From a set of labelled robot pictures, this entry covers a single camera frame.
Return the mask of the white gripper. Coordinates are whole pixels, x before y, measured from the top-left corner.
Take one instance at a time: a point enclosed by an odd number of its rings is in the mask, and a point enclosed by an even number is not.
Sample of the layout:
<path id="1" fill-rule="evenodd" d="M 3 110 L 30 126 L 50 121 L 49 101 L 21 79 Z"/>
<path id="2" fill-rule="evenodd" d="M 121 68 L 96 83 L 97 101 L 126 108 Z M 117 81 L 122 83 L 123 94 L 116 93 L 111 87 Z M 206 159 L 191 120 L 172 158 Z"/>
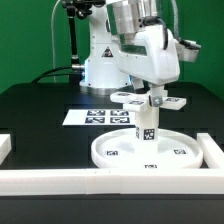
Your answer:
<path id="1" fill-rule="evenodd" d="M 135 76 L 132 78 L 132 85 L 137 94 L 146 92 L 143 80 L 154 84 L 150 85 L 150 105 L 162 106 L 163 85 L 176 81 L 180 74 L 179 60 L 171 31 L 168 31 L 166 49 L 163 49 L 164 37 L 161 25 L 147 26 L 135 35 L 127 35 L 127 40 L 131 41 L 130 46 L 133 47 L 131 52 L 125 52 L 122 49 L 118 35 L 113 37 L 113 56 L 118 68 L 124 73 Z"/>

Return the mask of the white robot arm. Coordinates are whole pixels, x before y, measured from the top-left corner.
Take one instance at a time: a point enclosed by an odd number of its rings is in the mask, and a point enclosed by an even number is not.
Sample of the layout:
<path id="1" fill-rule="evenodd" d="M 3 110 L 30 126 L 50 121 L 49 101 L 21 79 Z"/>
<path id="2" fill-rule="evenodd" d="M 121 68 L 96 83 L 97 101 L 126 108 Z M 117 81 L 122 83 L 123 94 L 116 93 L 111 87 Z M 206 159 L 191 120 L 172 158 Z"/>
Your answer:
<path id="1" fill-rule="evenodd" d="M 160 0 L 106 0 L 90 16 L 90 55 L 84 63 L 84 91 L 106 95 L 132 85 L 149 84 L 153 107 L 165 104 L 164 85 L 179 78 L 180 61 L 193 62 L 201 46 L 169 30 Z"/>

